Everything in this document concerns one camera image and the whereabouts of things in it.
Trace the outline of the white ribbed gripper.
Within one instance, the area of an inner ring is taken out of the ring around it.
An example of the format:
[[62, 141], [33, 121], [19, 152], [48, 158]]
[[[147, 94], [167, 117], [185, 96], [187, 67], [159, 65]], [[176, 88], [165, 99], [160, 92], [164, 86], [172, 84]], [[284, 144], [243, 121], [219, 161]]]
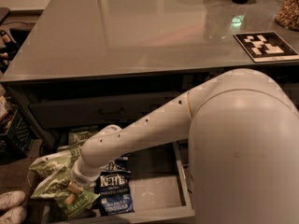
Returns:
[[82, 158], [78, 158], [71, 170], [71, 180], [67, 189], [73, 193], [80, 194], [83, 187], [90, 186], [101, 174], [101, 167], [92, 167]]

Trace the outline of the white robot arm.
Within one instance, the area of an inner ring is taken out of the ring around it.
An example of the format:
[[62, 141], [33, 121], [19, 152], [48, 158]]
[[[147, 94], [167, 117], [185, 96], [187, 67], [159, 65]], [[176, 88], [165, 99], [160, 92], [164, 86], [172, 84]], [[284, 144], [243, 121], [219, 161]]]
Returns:
[[82, 189], [125, 153], [186, 140], [196, 224], [299, 224], [299, 112], [269, 76], [235, 69], [128, 127], [88, 139]]

